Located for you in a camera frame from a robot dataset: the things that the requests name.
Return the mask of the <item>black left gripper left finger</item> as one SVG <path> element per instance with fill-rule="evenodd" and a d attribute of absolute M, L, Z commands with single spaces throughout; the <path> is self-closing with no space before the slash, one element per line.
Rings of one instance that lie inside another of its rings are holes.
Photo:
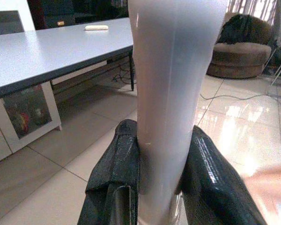
<path fill-rule="evenodd" d="M 91 172 L 77 225 L 137 225 L 139 182 L 137 122 L 126 119 Z"/>

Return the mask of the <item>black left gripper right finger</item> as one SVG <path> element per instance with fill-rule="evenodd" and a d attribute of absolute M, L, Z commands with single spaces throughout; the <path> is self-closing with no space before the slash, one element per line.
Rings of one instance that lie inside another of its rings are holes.
<path fill-rule="evenodd" d="M 198 126 L 181 189 L 188 225 L 267 225 L 240 175 Z"/>

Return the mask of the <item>white plastic dustpan handle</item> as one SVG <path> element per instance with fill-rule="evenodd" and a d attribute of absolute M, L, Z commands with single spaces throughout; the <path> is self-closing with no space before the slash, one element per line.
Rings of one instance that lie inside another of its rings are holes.
<path fill-rule="evenodd" d="M 138 225 L 176 225 L 197 102 L 227 0 L 128 0 L 137 77 Z"/>

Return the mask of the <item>person's hand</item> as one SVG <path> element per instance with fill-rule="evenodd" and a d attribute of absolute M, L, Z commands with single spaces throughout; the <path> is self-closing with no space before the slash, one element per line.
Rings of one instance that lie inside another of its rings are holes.
<path fill-rule="evenodd" d="M 258 171 L 244 182 L 267 225 L 281 225 L 281 167 Z"/>

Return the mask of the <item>white glass-door cabinet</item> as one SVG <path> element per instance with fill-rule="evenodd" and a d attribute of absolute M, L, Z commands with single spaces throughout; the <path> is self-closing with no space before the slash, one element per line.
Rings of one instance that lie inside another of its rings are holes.
<path fill-rule="evenodd" d="M 50 82 L 0 98 L 0 161 L 54 129 L 62 126 Z"/>

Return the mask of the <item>white metal chair legs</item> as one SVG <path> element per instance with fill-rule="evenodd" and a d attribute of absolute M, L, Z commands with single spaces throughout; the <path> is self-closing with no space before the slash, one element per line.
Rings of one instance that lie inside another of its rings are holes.
<path fill-rule="evenodd" d="M 272 58 L 275 56 L 275 54 L 276 54 L 277 51 L 278 51 L 278 52 L 281 51 L 281 46 L 277 46 L 277 47 L 275 47 L 275 48 L 272 50 L 272 52 L 271 52 L 271 54 L 270 54 L 270 57 L 269 57 L 269 59 L 266 61 L 262 72 L 265 72 L 265 71 L 268 70 L 268 65 L 269 65 L 269 63 L 271 62 Z M 271 83 L 270 83 L 270 87 L 272 87 L 272 86 L 275 84 L 275 82 L 276 82 L 277 79 L 280 77 L 280 75 L 281 75 L 281 63 L 279 64 L 279 66 L 277 67 L 277 69 L 276 69 L 276 71 L 275 71 L 275 73 L 274 73 L 274 78 L 272 79 L 272 81 L 271 81 Z"/>

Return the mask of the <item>grey long table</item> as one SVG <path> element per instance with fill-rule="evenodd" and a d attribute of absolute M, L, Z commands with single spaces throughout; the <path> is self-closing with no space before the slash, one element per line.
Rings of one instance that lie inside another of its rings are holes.
<path fill-rule="evenodd" d="M 104 25 L 108 30 L 80 24 L 0 35 L 0 98 L 132 51 L 128 18 Z"/>

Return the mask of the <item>small cream object on table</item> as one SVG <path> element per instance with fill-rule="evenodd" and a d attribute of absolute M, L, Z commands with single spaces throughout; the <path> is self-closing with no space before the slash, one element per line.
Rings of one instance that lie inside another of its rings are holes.
<path fill-rule="evenodd" d="M 87 25 L 85 26 L 85 31 L 95 31 L 95 30 L 108 30 L 108 25 Z"/>

